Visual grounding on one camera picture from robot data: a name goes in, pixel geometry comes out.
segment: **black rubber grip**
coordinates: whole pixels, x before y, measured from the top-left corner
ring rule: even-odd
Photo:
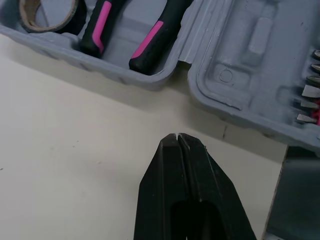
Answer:
[[[150,75],[166,49],[178,35],[190,0],[167,0],[164,10],[144,41],[132,55],[131,70]]]
[[[111,37],[119,11],[126,0],[97,0],[90,21],[85,29],[80,50],[101,58]]]

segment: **screwdriver bit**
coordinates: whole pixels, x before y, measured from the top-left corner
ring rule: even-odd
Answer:
[[[315,55],[317,58],[320,58],[320,50],[314,51],[313,55]]]
[[[308,98],[320,98],[320,89],[315,86],[305,85],[302,96]]]
[[[317,123],[317,119],[303,115],[303,114],[299,114],[296,119],[299,122],[304,122],[304,123],[311,123],[311,124],[316,124]]]
[[[308,109],[313,109],[313,110],[319,110],[320,109],[320,106],[317,103],[312,102],[312,101],[302,100],[301,103],[300,103],[300,106],[303,107],[303,108],[308,108]]]
[[[314,84],[320,85],[320,76],[307,76],[306,79]]]
[[[313,70],[320,72],[320,64],[312,64],[311,68],[313,68]]]

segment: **tool handle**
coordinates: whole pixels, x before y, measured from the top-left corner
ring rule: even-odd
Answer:
[[[125,0],[97,0],[80,41],[82,52],[97,58],[102,56],[124,2]]]
[[[189,0],[167,0],[164,10],[151,31],[132,55],[131,70],[149,75],[166,49],[178,35]]]

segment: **tape roll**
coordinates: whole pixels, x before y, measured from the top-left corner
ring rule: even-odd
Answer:
[[[36,24],[36,14],[40,6],[41,0],[19,0],[21,25],[28,33],[55,32],[78,35],[86,23],[85,0],[72,0],[72,7],[66,18],[60,24],[48,27]]]

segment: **tool case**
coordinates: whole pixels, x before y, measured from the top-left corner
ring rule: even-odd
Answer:
[[[96,1],[85,2],[88,22]],[[27,33],[17,0],[0,0],[0,33],[43,55],[149,90],[161,88],[177,63],[186,62],[190,94],[199,106],[232,124],[320,154],[320,127],[297,122],[304,110],[293,104],[302,99],[306,77],[313,75],[310,65],[317,63],[312,53],[320,47],[319,0],[194,0],[155,71],[130,70],[130,57],[165,4],[129,0],[101,59],[77,49],[84,29],[78,36]]]

